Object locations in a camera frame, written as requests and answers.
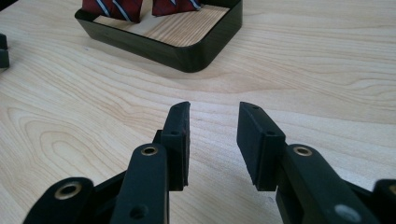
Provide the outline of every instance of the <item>black plastic tray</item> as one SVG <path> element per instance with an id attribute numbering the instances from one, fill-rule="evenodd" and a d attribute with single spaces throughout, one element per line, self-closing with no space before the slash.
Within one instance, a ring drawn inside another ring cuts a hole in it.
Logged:
<path id="1" fill-rule="evenodd" d="M 242 0 L 202 0 L 202 4 L 227 7 L 227 13 L 196 44 L 175 47 L 142 35 L 93 22 L 98 16 L 79 10 L 76 19 L 95 40 L 192 73 L 206 68 L 242 26 Z"/>

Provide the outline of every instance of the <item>wood grain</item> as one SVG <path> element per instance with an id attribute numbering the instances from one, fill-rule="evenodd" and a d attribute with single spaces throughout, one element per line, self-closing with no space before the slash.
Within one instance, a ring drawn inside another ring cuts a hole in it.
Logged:
<path id="1" fill-rule="evenodd" d="M 80 4 L 20 0 L 0 12 L 11 62 L 0 74 L 1 223 L 21 223 L 63 178 L 98 184 L 126 169 L 182 101 L 190 185 L 171 193 L 172 223 L 281 222 L 237 147 L 240 101 L 348 181 L 396 178 L 395 1 L 245 0 L 242 29 L 194 74 L 90 39 L 74 19 Z"/>
<path id="2" fill-rule="evenodd" d="M 152 2 L 146 2 L 151 4 L 142 6 L 142 21 L 138 24 L 103 16 L 99 16 L 95 22 L 176 47 L 187 47 L 202 40 L 228 11 L 226 7 L 202 5 L 199 11 L 154 17 L 150 14 Z"/>

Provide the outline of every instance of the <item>wooden table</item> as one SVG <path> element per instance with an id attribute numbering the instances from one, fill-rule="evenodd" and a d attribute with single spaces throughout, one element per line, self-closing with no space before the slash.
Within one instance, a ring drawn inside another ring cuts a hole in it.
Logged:
<path id="1" fill-rule="evenodd" d="M 242 29 L 193 74 L 90 39 L 80 5 L 20 0 L 0 12 L 11 63 L 0 74 L 0 222 L 21 223 L 61 179 L 99 184 L 125 170 L 183 101 L 190 185 L 171 193 L 171 223 L 281 222 L 235 141 L 241 101 L 348 181 L 396 178 L 395 1 L 245 0 Z"/>

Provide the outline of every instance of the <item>black tray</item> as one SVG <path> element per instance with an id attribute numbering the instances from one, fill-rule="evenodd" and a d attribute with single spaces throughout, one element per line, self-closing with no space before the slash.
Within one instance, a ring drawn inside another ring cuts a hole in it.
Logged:
<path id="1" fill-rule="evenodd" d="M 142 35 L 93 22 L 98 16 L 79 10 L 76 19 L 95 40 L 192 73 L 206 68 L 242 26 L 242 0 L 202 0 L 202 4 L 227 7 L 227 13 L 196 44 L 175 47 Z"/>

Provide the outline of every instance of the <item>light wood surface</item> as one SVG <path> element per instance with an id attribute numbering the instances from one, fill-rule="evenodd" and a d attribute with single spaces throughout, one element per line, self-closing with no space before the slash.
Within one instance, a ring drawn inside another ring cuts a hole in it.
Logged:
<path id="1" fill-rule="evenodd" d="M 187 47 L 202 40 L 228 11 L 227 7 L 202 5 L 199 11 L 154 17 L 151 15 L 152 2 L 144 1 L 143 3 L 140 23 L 114 20 L 103 16 L 99 16 L 95 22 L 176 47 Z"/>
<path id="2" fill-rule="evenodd" d="M 1 223 L 21 223 L 63 178 L 99 184 L 126 169 L 182 101 L 190 185 L 171 193 L 171 223 L 281 222 L 237 147 L 240 101 L 348 181 L 396 178 L 395 1 L 246 0 L 242 29 L 194 74 L 90 39 L 80 5 L 20 0 L 0 12 L 11 63 L 0 74 Z"/>

